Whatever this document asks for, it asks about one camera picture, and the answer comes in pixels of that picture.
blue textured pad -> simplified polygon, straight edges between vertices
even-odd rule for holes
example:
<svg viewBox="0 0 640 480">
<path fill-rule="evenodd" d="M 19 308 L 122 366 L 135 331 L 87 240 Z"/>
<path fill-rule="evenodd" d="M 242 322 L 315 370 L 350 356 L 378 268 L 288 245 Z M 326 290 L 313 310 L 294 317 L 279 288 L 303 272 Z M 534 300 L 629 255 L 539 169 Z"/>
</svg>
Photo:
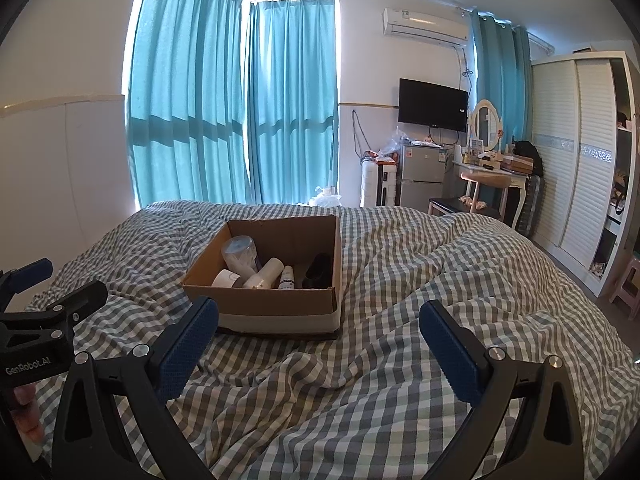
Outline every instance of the blue textured pad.
<svg viewBox="0 0 640 480">
<path fill-rule="evenodd" d="M 33 262 L 11 274 L 11 291 L 20 294 L 28 288 L 37 285 L 44 280 L 48 280 L 53 274 L 53 264 L 43 258 Z"/>
<path fill-rule="evenodd" d="M 193 317 L 185 327 L 180 327 L 182 330 L 177 334 L 177 340 L 158 365 L 156 396 L 162 404 L 180 397 L 191 372 L 218 328 L 218 306 L 209 298 L 198 298 L 185 314 L 187 316 Z M 171 325 L 169 329 L 177 325 L 180 323 Z"/>
<path fill-rule="evenodd" d="M 478 368 L 446 321 L 428 302 L 420 308 L 420 332 L 456 397 L 471 406 L 478 405 L 484 392 Z"/>
</svg>

black chair cushion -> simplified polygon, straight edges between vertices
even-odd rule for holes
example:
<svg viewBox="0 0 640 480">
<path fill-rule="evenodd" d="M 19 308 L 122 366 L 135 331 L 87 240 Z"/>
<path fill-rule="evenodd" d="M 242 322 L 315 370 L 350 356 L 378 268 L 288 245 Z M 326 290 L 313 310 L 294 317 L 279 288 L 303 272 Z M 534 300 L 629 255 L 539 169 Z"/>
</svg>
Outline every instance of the black chair cushion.
<svg viewBox="0 0 640 480">
<path fill-rule="evenodd" d="M 468 205 L 460 202 L 459 198 L 430 198 L 429 202 L 442 211 L 447 213 L 470 213 L 471 208 Z M 496 220 L 500 219 L 500 211 L 493 207 L 485 207 L 484 209 L 477 209 L 476 214 L 490 216 Z"/>
</svg>

teal curtain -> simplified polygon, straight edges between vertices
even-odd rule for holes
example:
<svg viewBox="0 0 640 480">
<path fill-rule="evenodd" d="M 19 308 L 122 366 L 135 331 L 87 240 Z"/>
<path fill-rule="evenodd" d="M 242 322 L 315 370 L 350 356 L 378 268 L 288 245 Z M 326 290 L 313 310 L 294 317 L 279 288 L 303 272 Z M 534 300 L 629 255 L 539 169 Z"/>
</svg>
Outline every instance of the teal curtain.
<svg viewBox="0 0 640 480">
<path fill-rule="evenodd" d="M 247 202 L 242 0 L 143 0 L 127 103 L 140 205 Z"/>
<path fill-rule="evenodd" d="M 252 4 L 248 144 L 257 203 L 306 203 L 337 177 L 335 0 Z"/>
<path fill-rule="evenodd" d="M 532 70 L 529 35 L 524 27 L 471 16 L 478 64 L 477 99 L 489 99 L 504 119 L 507 142 L 531 140 Z"/>
</svg>

human hand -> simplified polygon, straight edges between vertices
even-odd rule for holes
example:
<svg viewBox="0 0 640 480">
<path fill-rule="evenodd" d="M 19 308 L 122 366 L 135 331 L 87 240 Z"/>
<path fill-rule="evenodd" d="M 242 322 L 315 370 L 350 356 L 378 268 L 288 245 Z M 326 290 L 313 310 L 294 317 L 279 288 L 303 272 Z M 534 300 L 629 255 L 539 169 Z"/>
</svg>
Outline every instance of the human hand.
<svg viewBox="0 0 640 480">
<path fill-rule="evenodd" d="M 35 444 L 44 441 L 44 428 L 40 421 L 40 409 L 36 402 L 36 385 L 27 384 L 14 388 L 14 395 L 22 406 L 20 410 L 11 412 L 15 425 Z"/>
</svg>

checkered bedspread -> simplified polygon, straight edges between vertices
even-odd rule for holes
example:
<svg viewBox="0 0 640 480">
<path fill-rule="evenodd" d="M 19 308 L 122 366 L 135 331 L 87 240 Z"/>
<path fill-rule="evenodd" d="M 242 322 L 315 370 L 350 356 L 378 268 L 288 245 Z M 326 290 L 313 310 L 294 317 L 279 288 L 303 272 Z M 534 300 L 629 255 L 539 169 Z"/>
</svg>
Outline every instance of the checkered bedspread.
<svg viewBox="0 0 640 480">
<path fill-rule="evenodd" d="M 342 335 L 329 342 L 217 335 L 168 409 L 219 479 L 421 478 L 468 412 L 418 331 L 438 298 L 485 345 L 516 359 L 567 362 L 587 478 L 640 416 L 640 369 L 600 311 L 553 263 L 503 224 L 406 208 L 320 209 L 197 202 L 151 205 L 66 264 L 30 309 L 93 278 L 107 305 L 76 327 L 76 351 L 122 355 L 152 342 L 190 306 L 180 280 L 223 222 L 336 214 L 343 243 Z M 42 381 L 50 453 L 64 376 Z M 152 458 L 120 403 L 142 465 Z M 504 449 L 518 404 L 482 466 Z"/>
</svg>

